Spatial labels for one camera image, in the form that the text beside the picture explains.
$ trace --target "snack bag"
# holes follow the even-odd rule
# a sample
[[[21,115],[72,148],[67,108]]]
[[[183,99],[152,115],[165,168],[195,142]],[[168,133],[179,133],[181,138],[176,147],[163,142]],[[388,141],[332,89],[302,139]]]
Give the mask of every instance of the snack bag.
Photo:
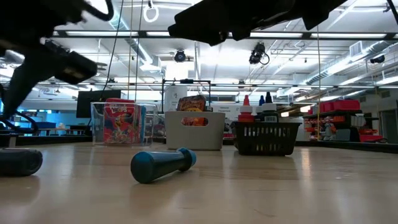
[[[141,141],[141,106],[127,103],[134,103],[134,100],[117,98],[106,100],[104,106],[104,142],[106,144],[132,144]]]
[[[203,112],[206,107],[206,98],[202,95],[183,97],[178,101],[177,111]],[[205,118],[183,118],[186,126],[205,126]]]

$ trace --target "monitor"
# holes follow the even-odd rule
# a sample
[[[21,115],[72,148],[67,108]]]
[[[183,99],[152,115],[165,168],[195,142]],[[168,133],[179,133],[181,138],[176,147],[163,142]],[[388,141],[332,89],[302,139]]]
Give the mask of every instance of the monitor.
[[[120,98],[121,90],[105,90],[102,91],[79,91],[77,98],[76,117],[77,118],[90,118],[91,117],[91,102],[100,102],[102,94],[102,102],[108,98]]]

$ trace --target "black wire basket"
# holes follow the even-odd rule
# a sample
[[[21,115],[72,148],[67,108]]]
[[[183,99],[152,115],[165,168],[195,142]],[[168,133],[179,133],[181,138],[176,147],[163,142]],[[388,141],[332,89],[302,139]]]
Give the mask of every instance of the black wire basket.
[[[240,155],[291,155],[301,123],[234,122],[234,145]]]

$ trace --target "clear plastic bin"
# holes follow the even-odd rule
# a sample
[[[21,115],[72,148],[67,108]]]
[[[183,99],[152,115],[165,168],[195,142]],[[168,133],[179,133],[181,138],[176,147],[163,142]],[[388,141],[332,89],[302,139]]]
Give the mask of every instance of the clear plastic bin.
[[[156,105],[147,103],[91,103],[93,144],[150,146]]]

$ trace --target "white ring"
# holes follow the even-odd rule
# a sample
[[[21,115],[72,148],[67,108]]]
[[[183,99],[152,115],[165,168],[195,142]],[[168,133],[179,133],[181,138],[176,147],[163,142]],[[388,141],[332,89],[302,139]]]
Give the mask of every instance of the white ring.
[[[152,19],[149,19],[148,15],[147,15],[149,9],[155,9],[155,12],[156,12],[155,13],[155,17],[153,17]],[[149,6],[145,6],[145,8],[144,8],[144,19],[145,19],[145,21],[147,21],[147,22],[155,22],[158,17],[159,17],[159,9],[156,6],[152,6],[151,8]]]

